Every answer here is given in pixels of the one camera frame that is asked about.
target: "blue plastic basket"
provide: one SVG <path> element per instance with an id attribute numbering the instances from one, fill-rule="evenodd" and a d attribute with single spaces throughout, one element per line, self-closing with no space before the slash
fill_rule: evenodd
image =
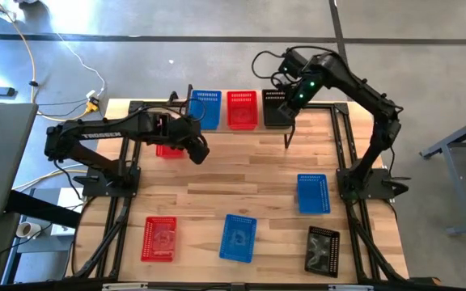
<path id="1" fill-rule="evenodd" d="M 221 91 L 192 91 L 189 103 L 189 114 L 194 118 L 201 118 L 201 129 L 217 129 L 220 122 L 220 103 L 222 99 Z"/>
<path id="2" fill-rule="evenodd" d="M 300 213 L 330 213 L 327 176 L 323 174 L 298 174 L 298 202 Z"/>
<path id="3" fill-rule="evenodd" d="M 255 246 L 256 219 L 227 214 L 218 256 L 251 263 Z"/>

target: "mounting plate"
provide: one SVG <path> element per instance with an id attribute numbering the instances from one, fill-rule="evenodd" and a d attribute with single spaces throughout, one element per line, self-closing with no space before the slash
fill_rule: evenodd
<path id="1" fill-rule="evenodd" d="M 341 199 L 345 201 L 354 201 L 357 199 L 392 199 L 395 197 L 393 188 L 382 183 L 383 180 L 389 180 L 390 175 L 387 169 L 371 169 L 370 177 L 366 187 L 361 191 L 349 190 L 345 186 L 345 177 L 348 176 L 350 169 L 337 169 L 337 186 Z"/>
<path id="2" fill-rule="evenodd" d="M 130 171 L 132 181 L 129 186 L 112 187 L 107 186 L 108 182 L 104 178 L 104 174 L 97 170 L 89 168 L 87 170 L 87 177 L 98 177 L 98 181 L 94 183 L 86 183 L 82 195 L 88 197 L 134 197 L 138 192 L 139 177 L 142 169 L 140 167 L 130 168 L 127 167 L 126 171 Z"/>

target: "wooden table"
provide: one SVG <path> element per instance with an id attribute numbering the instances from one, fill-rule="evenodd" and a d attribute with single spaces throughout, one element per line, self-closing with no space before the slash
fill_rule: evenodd
<path id="1" fill-rule="evenodd" d="M 130 99 L 110 99 L 107 118 L 127 115 Z M 358 154 L 368 147 L 371 115 L 348 103 Z M 345 130 L 341 134 L 345 143 Z M 163 159 L 154 146 L 142 146 L 142 179 L 133 200 L 121 262 L 121 281 L 353 283 L 356 281 L 345 206 L 338 196 L 338 168 L 329 111 L 308 109 L 296 120 L 288 150 L 280 133 L 205 133 L 210 155 L 201 165 L 189 159 Z M 99 141 L 97 151 L 118 158 L 121 139 Z M 350 158 L 345 151 L 345 160 Z M 375 164 L 382 166 L 381 160 Z M 297 174 L 325 173 L 332 212 L 302 215 L 296 200 Z M 109 199 L 100 197 L 86 211 L 78 232 L 76 268 L 102 239 Z M 407 277 L 405 258 L 395 217 L 382 201 L 369 200 L 368 210 L 376 245 L 392 266 Z M 258 220 L 252 263 L 219 259 L 224 218 L 228 213 Z M 177 216 L 176 258 L 172 263 L 143 263 L 140 254 L 148 216 Z M 305 272 L 308 226 L 341 232 L 339 277 Z M 361 249 L 370 275 L 366 248 Z M 114 256 L 111 245 L 106 274 Z"/>

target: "black plastic basket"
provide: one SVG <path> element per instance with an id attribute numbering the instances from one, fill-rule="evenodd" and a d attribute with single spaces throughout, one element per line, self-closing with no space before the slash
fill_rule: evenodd
<path id="1" fill-rule="evenodd" d="M 337 278 L 339 232 L 309 226 L 305 271 Z"/>
<path id="2" fill-rule="evenodd" d="M 262 107 L 264 111 L 264 125 L 267 129 L 287 129 L 294 125 L 278 111 L 285 100 L 285 92 L 278 90 L 262 90 Z"/>

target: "concrete floor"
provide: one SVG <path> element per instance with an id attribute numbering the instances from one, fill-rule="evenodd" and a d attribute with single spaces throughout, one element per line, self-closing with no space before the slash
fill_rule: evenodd
<path id="1" fill-rule="evenodd" d="M 455 190 L 441 156 L 424 161 L 417 154 L 466 123 L 466 1 L 465 0 L 337 0 L 341 31 L 335 30 L 329 0 L 124 0 L 43 1 L 25 9 L 19 22 L 23 32 L 44 36 L 50 32 L 97 36 L 174 36 L 165 42 L 153 38 L 122 38 L 119 42 L 70 42 L 88 65 L 108 82 L 106 98 L 160 98 L 171 91 L 184 94 L 195 87 L 264 88 L 250 64 L 263 50 L 324 40 L 336 49 L 342 35 L 349 65 L 361 78 L 405 107 L 396 151 L 395 175 L 407 175 L 408 193 L 396 199 L 400 235 L 410 276 L 437 276 L 445 285 L 466 287 L 466 235 L 447 236 L 445 228 L 463 223 Z M 15 34 L 0 20 L 0 34 Z M 177 36 L 227 36 L 222 42 L 178 41 Z M 260 39 L 242 39 L 255 36 Z M 263 43 L 270 37 L 285 43 Z M 370 44 L 360 40 L 372 39 Z M 389 39 L 401 39 L 390 43 Z M 452 45 L 406 45 L 410 40 L 450 40 Z M 36 60 L 38 103 L 81 99 L 99 89 L 99 79 L 82 68 L 59 41 L 31 41 Z M 261 74 L 277 68 L 269 57 L 257 64 Z M 0 40 L 0 86 L 19 93 L 8 102 L 28 102 L 30 61 L 20 40 Z M 338 91 L 321 91 L 317 99 L 345 99 Z M 68 112 L 73 106 L 44 108 Z M 93 114 L 89 118 L 98 118 Z M 46 127 L 54 124 L 37 117 L 15 184 L 53 170 L 41 154 Z M 390 162 L 388 153 L 385 161 Z M 65 177 L 40 184 L 66 187 Z M 36 264 L 64 264 L 59 256 L 26 258 L 23 268 Z M 20 269 L 18 281 L 40 280 Z"/>

